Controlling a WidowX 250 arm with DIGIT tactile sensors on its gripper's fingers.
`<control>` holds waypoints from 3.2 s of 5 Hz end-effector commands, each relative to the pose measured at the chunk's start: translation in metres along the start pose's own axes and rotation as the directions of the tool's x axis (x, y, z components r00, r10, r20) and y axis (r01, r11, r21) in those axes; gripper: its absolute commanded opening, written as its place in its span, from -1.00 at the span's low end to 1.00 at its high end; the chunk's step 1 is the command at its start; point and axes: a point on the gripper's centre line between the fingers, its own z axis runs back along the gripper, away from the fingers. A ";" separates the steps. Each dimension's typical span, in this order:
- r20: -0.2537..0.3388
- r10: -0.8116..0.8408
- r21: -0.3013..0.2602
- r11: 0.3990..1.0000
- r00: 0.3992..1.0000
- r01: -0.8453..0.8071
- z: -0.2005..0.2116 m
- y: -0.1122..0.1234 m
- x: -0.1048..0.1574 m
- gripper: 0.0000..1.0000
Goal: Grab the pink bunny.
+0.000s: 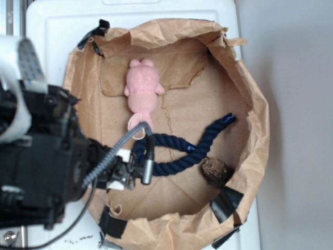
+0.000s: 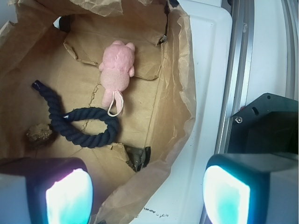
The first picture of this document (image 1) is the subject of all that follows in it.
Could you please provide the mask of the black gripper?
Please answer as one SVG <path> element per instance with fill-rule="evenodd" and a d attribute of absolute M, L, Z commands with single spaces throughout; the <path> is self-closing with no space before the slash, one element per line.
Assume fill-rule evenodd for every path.
<path fill-rule="evenodd" d="M 114 150 L 107 146 L 93 143 L 89 150 L 88 172 L 89 184 L 97 181 L 98 189 L 111 189 L 116 183 L 121 188 L 134 189 L 135 180 L 140 179 L 143 185 L 149 185 L 153 173 L 153 140 L 144 141 L 143 161 L 139 162 L 139 154 L 122 149 Z"/>

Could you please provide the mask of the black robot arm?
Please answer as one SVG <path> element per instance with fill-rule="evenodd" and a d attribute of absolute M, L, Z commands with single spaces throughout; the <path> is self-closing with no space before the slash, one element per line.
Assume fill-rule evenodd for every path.
<path fill-rule="evenodd" d="M 78 100 L 49 85 L 32 42 L 1 36 L 1 228 L 61 222 L 91 184 L 149 184 L 154 136 L 145 122 L 112 148 L 87 138 Z"/>

